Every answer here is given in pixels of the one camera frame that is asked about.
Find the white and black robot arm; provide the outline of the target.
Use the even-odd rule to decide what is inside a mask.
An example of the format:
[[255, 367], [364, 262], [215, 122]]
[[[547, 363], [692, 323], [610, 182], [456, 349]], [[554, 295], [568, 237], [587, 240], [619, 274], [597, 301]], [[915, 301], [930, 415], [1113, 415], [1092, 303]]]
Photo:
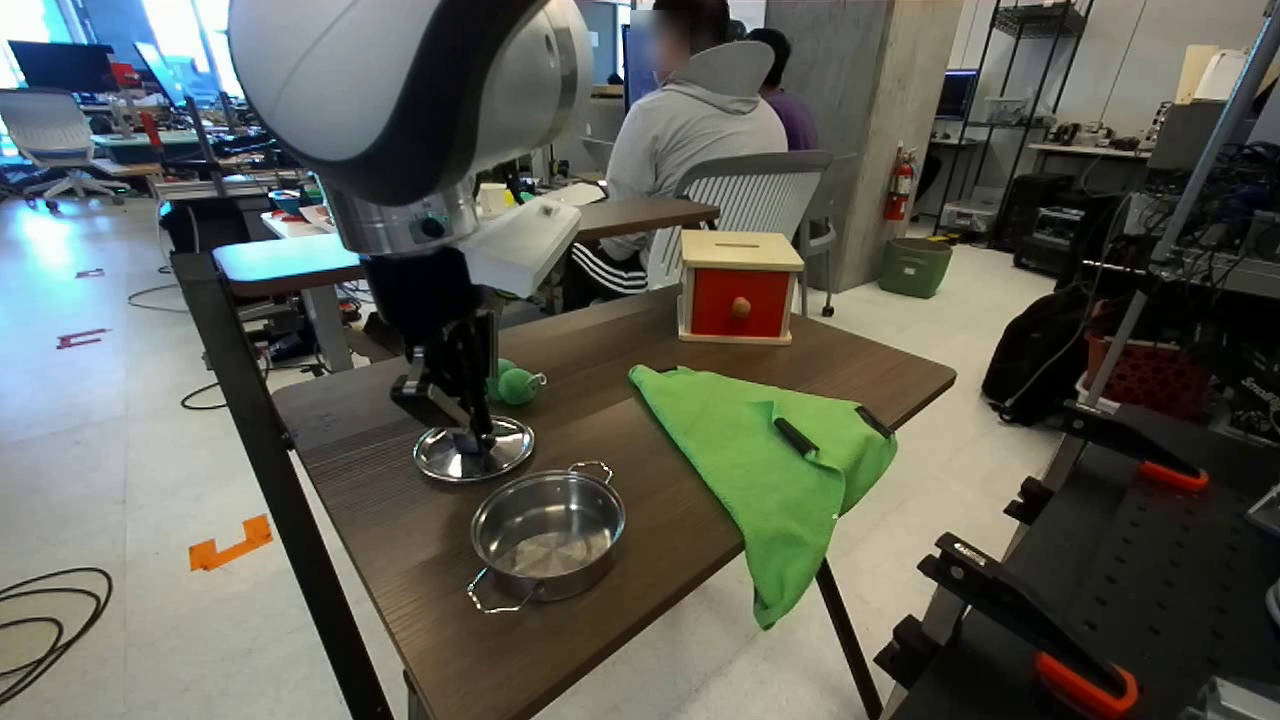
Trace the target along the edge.
[[478, 178], [563, 132], [591, 46], [577, 0], [231, 0], [229, 50], [266, 130], [326, 182], [376, 308], [465, 447], [497, 443], [497, 330], [469, 268]]

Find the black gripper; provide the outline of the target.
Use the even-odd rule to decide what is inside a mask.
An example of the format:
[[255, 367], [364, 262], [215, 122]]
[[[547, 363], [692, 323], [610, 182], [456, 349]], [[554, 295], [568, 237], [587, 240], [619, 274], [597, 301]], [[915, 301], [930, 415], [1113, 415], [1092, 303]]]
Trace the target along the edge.
[[448, 395], [469, 399], [478, 447], [497, 443], [490, 374], [497, 355], [492, 308], [472, 284], [462, 249], [420, 256], [371, 256], [364, 263], [380, 316], [402, 334], [403, 355], [420, 378], [402, 378], [389, 395], [426, 429], [456, 429]]

